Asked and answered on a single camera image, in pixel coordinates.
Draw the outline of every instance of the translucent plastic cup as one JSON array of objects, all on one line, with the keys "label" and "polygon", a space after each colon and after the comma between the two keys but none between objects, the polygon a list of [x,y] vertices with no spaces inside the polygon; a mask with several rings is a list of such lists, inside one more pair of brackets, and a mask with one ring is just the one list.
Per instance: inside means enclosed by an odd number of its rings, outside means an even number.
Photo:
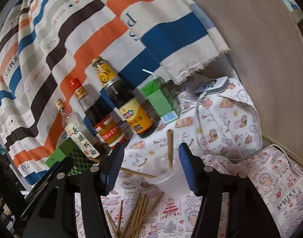
[{"label": "translucent plastic cup", "polygon": [[164,163],[167,163],[167,157],[155,157],[149,158],[144,165],[143,173],[155,175],[155,178],[146,178],[146,182],[155,184],[159,189],[165,192],[167,195],[174,199],[181,198],[190,193],[190,189],[184,176],[184,170],[182,169],[179,158],[176,158],[173,162],[173,166],[167,171],[163,172]]}]

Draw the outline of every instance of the red bottle cap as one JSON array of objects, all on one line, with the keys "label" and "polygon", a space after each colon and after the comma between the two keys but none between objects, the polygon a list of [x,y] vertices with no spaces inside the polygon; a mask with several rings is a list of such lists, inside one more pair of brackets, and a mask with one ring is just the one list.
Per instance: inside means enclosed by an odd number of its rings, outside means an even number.
[{"label": "red bottle cap", "polygon": [[75,78],[75,79],[71,80],[69,85],[70,85],[70,87],[73,91],[75,91],[77,88],[82,87],[78,78]]}]

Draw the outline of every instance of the charging cable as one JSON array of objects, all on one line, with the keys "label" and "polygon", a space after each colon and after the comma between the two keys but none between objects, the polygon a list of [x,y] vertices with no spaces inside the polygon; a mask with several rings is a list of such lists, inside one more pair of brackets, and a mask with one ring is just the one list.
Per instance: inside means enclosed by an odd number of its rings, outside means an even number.
[{"label": "charging cable", "polygon": [[[201,93],[201,95],[199,96],[199,98],[198,98],[198,100],[197,100],[197,103],[196,103],[196,106],[195,106],[195,117],[194,117],[194,119],[195,119],[195,136],[196,136],[196,142],[197,142],[197,144],[198,144],[198,146],[199,146],[200,149],[202,149],[202,147],[201,147],[201,145],[200,145],[199,137],[198,137],[198,133],[197,133],[197,129],[198,129],[198,127],[197,127],[197,122],[199,123],[199,125],[200,125],[199,127],[201,128],[201,120],[200,120],[200,115],[199,115],[199,105],[201,104],[202,99],[204,99],[206,95],[207,95],[207,92],[206,92],[206,91],[203,91],[203,92]],[[296,170],[296,168],[294,167],[294,162],[293,162],[292,159],[287,155],[287,153],[284,151],[284,149],[283,149],[282,147],[280,147],[280,146],[278,146],[278,145],[275,145],[275,144],[270,145],[270,146],[277,147],[277,148],[286,156],[286,158],[287,158],[287,160],[288,160],[288,162],[289,162],[289,164],[290,164],[291,170],[292,170],[296,175],[298,175],[299,177],[302,177],[302,178],[303,178],[303,175],[300,174],[300,173]],[[249,159],[249,158],[251,158],[251,157],[257,155],[259,152],[260,152],[260,151],[254,153],[253,155],[250,155],[249,157],[246,157],[246,158],[235,159],[235,160],[234,160],[234,159],[228,159],[228,160],[230,160],[231,162],[236,162],[236,161],[237,161],[237,162],[242,162],[242,161],[244,161],[244,160],[246,160],[246,159]],[[212,153],[212,152],[209,153],[209,154],[210,154],[210,155],[220,156],[220,154]]]}]

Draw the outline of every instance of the barcode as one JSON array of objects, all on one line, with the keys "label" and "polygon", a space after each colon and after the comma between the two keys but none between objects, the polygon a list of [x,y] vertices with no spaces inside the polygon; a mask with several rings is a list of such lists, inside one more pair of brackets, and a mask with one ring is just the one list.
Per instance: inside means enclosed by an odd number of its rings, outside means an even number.
[{"label": "barcode", "polygon": [[170,113],[164,115],[164,116],[161,117],[160,119],[162,119],[163,122],[164,122],[165,124],[167,124],[167,123],[170,123],[170,122],[174,121],[174,120],[177,119],[177,118],[178,118],[178,115],[176,114],[176,112],[175,112],[175,111],[172,111],[172,112],[170,112]]}]

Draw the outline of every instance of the white electronic device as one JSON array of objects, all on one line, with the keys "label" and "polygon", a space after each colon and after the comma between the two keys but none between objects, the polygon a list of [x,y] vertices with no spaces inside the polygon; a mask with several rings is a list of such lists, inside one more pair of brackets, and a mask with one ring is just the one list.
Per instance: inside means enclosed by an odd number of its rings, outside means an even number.
[{"label": "white electronic device", "polygon": [[198,85],[198,88],[194,91],[194,94],[196,94],[196,96],[200,96],[204,91],[207,92],[207,95],[220,93],[227,88],[229,83],[230,81],[228,77],[220,77],[207,83],[201,82]]}]

